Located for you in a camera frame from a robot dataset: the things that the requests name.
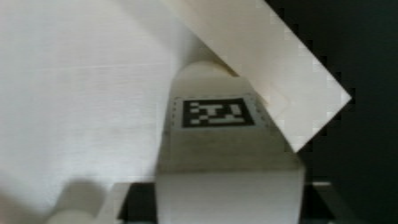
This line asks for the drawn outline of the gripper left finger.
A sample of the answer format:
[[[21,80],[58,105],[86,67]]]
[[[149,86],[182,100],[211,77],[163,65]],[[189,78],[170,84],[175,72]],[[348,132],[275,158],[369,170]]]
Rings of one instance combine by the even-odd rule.
[[[152,182],[111,186],[93,224],[157,224]]]

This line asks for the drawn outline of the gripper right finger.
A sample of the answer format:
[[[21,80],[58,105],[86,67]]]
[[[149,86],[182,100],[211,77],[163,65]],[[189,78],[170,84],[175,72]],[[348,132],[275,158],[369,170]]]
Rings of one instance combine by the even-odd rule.
[[[301,224],[355,224],[355,215],[326,181],[303,188]]]

